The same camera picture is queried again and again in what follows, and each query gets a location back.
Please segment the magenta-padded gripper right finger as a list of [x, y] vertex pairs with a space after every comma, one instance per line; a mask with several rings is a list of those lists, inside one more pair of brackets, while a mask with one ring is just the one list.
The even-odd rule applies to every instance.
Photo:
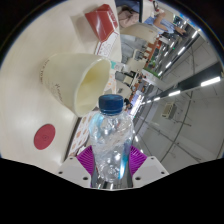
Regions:
[[129, 154], [129, 171], [134, 188], [143, 187], [168, 175], [168, 171], [155, 156], [146, 156], [134, 146]]

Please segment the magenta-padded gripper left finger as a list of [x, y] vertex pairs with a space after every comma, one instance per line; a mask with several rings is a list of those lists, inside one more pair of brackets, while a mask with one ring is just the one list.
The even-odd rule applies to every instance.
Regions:
[[94, 155], [92, 147], [89, 146], [77, 156], [68, 157], [56, 171], [56, 174], [76, 185], [90, 188], [94, 170]]

